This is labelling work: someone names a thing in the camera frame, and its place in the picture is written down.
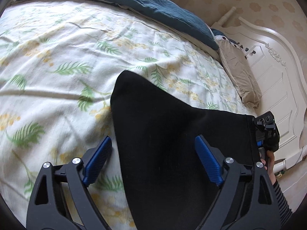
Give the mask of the person right hand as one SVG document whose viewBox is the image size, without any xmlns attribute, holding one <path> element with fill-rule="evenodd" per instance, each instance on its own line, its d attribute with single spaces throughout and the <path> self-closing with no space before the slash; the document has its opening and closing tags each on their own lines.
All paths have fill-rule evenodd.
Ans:
<svg viewBox="0 0 307 230">
<path fill-rule="evenodd" d="M 277 180 L 275 174 L 273 172 L 274 163 L 275 163 L 275 156 L 274 152 L 266 151 L 264 147 L 259 148 L 261 162 L 263 163 L 265 170 L 270 178 L 272 185 L 275 187 L 277 185 Z"/>
</svg>

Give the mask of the striped sleeve right forearm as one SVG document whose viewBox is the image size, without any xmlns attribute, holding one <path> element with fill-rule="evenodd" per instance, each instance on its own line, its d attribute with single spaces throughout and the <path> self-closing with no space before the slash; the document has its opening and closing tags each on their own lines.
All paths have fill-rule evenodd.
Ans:
<svg viewBox="0 0 307 230">
<path fill-rule="evenodd" d="M 285 198 L 281 188 L 279 186 L 278 181 L 276 180 L 273 184 L 274 192 L 277 198 L 278 208 L 279 208 L 279 216 L 281 220 L 281 228 L 289 221 L 293 212 L 288 205 L 288 201 Z"/>
</svg>

